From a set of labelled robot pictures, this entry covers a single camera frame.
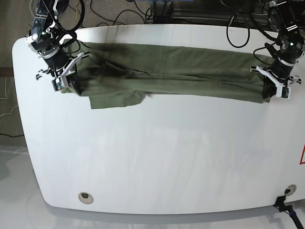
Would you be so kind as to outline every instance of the white table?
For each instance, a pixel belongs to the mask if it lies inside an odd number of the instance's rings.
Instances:
[[[251,31],[235,49],[225,27],[128,25],[77,31],[84,42],[201,47],[252,52],[266,39]],[[234,44],[245,29],[230,29]],[[126,108],[90,109],[89,98],[54,92],[46,64],[16,41],[14,75],[20,115],[44,200],[55,207],[131,214],[190,214],[305,198],[305,90],[256,104],[192,95],[153,95]],[[304,72],[304,60],[294,73]],[[81,192],[94,202],[79,201]]]

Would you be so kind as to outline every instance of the red warning sign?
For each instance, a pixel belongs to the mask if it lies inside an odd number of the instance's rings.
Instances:
[[[304,152],[305,152],[305,146],[304,146],[304,149],[303,149],[303,153],[302,153],[302,157],[301,157],[301,162],[300,162],[300,165],[305,164],[305,156],[304,156]]]

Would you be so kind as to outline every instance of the green cloth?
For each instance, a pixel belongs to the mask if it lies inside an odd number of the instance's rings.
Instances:
[[[249,72],[261,64],[251,53],[110,43],[81,43],[81,51],[92,54],[77,64],[81,96],[92,109],[139,104],[147,93],[269,101],[262,98],[263,77]]]

